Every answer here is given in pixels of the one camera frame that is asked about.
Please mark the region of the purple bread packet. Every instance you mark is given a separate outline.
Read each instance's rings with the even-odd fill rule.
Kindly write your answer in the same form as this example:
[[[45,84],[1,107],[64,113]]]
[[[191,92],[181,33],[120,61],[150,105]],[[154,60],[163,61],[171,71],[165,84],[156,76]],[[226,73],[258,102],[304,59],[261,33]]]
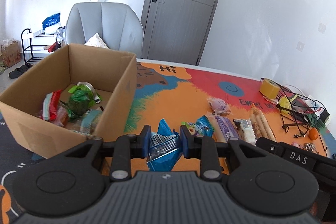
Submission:
[[[214,136],[218,142],[226,143],[231,138],[239,138],[238,132],[230,119],[216,114],[209,115],[207,118],[214,128]]]

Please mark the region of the pink flower keychain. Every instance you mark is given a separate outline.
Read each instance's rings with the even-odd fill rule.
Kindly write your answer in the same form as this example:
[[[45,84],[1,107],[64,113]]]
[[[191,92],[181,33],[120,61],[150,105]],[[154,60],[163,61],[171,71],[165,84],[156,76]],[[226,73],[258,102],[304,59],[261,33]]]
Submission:
[[[294,147],[302,148],[301,145],[296,142],[293,142],[291,145]]]

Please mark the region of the small orange tangerine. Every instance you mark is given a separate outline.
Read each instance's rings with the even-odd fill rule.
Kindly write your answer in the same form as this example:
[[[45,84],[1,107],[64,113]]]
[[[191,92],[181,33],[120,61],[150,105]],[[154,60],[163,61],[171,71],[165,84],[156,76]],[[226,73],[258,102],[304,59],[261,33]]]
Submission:
[[[314,128],[311,128],[309,130],[309,138],[314,141],[314,140],[317,140],[319,138],[319,132],[318,130],[314,127]]]

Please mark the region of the orange label bread packet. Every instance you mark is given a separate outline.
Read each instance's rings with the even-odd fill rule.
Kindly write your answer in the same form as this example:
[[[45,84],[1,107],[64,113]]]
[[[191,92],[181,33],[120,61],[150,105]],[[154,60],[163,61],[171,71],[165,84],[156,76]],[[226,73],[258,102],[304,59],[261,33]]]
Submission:
[[[256,139],[264,137],[269,140],[276,141],[276,137],[266,117],[260,109],[252,106],[249,114],[249,119],[251,121]]]

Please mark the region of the clear white wafer packet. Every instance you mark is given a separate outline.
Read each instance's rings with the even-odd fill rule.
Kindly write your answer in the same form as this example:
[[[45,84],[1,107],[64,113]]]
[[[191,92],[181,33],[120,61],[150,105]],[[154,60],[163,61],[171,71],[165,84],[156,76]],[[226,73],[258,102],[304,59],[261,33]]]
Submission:
[[[249,119],[234,119],[234,124],[241,140],[251,145],[256,144],[256,136]]]

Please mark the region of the yellow tape roll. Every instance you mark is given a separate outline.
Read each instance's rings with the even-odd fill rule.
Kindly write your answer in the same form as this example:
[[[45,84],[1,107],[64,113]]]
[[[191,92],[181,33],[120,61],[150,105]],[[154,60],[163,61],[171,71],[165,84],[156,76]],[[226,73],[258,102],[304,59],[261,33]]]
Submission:
[[[278,96],[280,86],[270,79],[262,79],[259,92],[266,98],[273,100]]]

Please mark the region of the red candy bar packet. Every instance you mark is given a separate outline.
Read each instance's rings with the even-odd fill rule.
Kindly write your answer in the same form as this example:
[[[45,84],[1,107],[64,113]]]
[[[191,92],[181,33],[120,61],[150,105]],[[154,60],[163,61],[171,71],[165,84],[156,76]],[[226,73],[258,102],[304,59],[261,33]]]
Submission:
[[[39,118],[49,122],[52,122],[56,119],[61,93],[62,90],[60,89],[46,95],[43,101],[42,110],[38,115]]]

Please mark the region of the green snack packet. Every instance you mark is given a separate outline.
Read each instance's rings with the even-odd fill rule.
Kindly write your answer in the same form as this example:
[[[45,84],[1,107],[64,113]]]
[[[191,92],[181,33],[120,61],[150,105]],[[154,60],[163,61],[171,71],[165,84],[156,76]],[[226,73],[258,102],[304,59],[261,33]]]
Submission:
[[[90,107],[101,102],[101,97],[90,83],[79,83],[68,90],[70,98],[67,103],[71,119],[82,116]]]

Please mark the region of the blue snack packet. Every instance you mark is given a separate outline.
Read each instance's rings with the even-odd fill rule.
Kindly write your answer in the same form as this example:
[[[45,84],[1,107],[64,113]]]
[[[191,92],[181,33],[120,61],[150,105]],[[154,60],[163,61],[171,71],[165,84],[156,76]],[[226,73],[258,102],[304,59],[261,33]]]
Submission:
[[[203,115],[198,118],[195,123],[182,122],[183,126],[186,126],[191,135],[194,136],[209,136],[212,137],[214,133],[214,128],[210,123],[209,119]]]
[[[147,166],[152,172],[170,172],[182,154],[182,142],[177,133],[169,128],[165,119],[159,121],[157,132],[149,139]]]

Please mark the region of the yellow plastic toy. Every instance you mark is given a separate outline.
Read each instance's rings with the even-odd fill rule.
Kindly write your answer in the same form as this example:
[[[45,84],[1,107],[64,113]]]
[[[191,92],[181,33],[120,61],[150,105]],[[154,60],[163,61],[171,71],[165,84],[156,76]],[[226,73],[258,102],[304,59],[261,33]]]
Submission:
[[[280,98],[280,100],[278,101],[278,106],[280,109],[280,112],[282,114],[286,114],[289,115],[291,113],[291,111],[293,110],[292,108],[292,102],[297,98],[297,94],[295,94],[294,96],[288,98],[286,96],[283,96]]]

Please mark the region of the black metal shoe rack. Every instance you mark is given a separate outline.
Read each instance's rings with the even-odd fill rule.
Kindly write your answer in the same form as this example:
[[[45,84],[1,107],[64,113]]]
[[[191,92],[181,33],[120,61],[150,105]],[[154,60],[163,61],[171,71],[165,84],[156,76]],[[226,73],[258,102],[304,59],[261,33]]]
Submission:
[[[35,65],[63,46],[63,38],[44,30],[33,32],[25,28],[21,32],[22,57],[26,65]]]

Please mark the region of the pink small snack packet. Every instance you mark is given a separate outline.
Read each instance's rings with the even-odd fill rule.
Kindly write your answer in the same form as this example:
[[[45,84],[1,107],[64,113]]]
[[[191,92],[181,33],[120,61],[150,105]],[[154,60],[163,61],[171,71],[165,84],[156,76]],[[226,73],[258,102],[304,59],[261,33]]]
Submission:
[[[227,104],[223,99],[209,97],[207,101],[216,115],[229,115],[232,113],[229,104]]]

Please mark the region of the dotted white cushion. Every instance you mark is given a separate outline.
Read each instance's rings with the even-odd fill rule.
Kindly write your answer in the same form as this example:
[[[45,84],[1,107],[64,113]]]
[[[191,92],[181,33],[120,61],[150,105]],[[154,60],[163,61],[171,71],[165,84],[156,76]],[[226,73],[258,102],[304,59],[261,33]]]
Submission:
[[[105,44],[102,38],[98,33],[94,34],[85,44],[85,46],[99,47],[108,49],[109,47]]]

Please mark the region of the metal key bunch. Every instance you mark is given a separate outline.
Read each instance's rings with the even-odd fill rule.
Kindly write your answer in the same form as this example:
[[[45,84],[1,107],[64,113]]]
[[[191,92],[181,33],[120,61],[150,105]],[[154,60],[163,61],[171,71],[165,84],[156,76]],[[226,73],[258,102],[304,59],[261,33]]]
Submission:
[[[303,149],[312,153],[316,153],[319,155],[319,152],[316,149],[316,146],[314,143],[304,143],[303,144]]]

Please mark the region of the teal striped cracker packet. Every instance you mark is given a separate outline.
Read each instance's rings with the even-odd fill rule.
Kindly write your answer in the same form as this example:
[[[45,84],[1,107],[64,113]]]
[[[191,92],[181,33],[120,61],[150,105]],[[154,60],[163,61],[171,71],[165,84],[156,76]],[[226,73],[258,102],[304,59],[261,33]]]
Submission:
[[[70,130],[82,135],[93,135],[103,111],[101,109],[89,109],[80,118],[70,125]]]

